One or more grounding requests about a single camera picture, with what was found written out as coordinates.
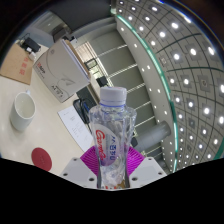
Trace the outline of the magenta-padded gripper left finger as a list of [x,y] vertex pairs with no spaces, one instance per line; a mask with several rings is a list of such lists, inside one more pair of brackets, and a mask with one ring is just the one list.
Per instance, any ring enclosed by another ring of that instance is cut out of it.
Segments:
[[80,158],[72,158],[60,176],[84,188],[98,185],[99,162],[94,148],[88,149]]

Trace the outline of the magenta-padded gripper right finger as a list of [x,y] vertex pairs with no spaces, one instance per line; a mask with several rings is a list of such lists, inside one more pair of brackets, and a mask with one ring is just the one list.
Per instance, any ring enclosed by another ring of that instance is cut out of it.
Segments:
[[140,188],[166,176],[153,157],[144,157],[130,147],[127,154],[126,172],[131,188]]

